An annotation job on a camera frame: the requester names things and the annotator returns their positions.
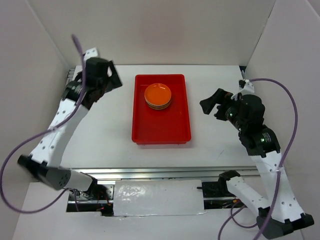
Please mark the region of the orange plate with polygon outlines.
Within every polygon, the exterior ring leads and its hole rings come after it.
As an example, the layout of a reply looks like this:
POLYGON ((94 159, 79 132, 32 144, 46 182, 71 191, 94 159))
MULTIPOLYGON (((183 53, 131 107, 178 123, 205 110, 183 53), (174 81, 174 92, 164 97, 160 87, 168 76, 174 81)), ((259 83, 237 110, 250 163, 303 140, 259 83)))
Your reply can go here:
POLYGON ((163 83, 153 83, 144 91, 144 99, 153 105, 164 105, 171 101, 171 89, 163 83))

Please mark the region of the yellow patterned plate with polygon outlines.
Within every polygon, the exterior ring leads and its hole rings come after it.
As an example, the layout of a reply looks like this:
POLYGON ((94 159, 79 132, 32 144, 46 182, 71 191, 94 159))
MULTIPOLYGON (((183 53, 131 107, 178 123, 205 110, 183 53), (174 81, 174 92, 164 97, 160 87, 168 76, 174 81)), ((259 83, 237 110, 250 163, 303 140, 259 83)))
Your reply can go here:
POLYGON ((168 108, 168 106, 160 106, 160 107, 155 107, 155 106, 149 106, 153 110, 164 110, 168 108))

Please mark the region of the beige plate with characters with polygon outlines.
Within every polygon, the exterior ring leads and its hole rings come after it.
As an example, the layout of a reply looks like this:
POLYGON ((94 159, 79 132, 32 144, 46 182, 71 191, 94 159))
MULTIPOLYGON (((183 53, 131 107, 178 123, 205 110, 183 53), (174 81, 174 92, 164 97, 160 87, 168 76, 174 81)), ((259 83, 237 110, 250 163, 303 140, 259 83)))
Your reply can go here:
POLYGON ((156 108, 158 107, 162 107, 162 106, 169 106, 171 104, 171 102, 167 102, 166 104, 163 104, 163 105, 155 105, 155 104, 151 104, 150 102, 147 102, 146 103, 149 107, 150 106, 155 106, 156 108))

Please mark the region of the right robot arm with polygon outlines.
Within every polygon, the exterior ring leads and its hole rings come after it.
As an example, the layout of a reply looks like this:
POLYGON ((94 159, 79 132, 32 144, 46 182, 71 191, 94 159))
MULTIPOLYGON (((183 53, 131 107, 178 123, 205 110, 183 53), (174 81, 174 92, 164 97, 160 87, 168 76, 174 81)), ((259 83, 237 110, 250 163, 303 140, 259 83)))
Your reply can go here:
POLYGON ((235 170, 219 175, 218 191, 235 195, 256 217, 256 224, 268 240, 312 226, 313 216, 305 213, 292 191, 276 134, 264 125, 265 106, 253 94, 237 94, 219 88, 211 97, 201 100, 204 114, 217 108, 215 117, 229 121, 237 130, 241 144, 255 163, 267 193, 261 196, 235 170))

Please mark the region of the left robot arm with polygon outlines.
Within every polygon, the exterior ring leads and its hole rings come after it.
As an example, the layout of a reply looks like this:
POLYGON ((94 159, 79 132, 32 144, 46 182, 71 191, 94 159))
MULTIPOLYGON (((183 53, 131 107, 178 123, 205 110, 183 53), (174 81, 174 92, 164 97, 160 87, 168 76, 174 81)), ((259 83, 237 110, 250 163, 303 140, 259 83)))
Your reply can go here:
POLYGON ((92 105, 105 93, 121 86, 113 61, 99 57, 87 59, 85 69, 66 85, 49 132, 29 155, 18 158, 18 165, 55 190, 76 189, 88 200, 97 197, 97 180, 62 167, 62 157, 77 126, 92 105))

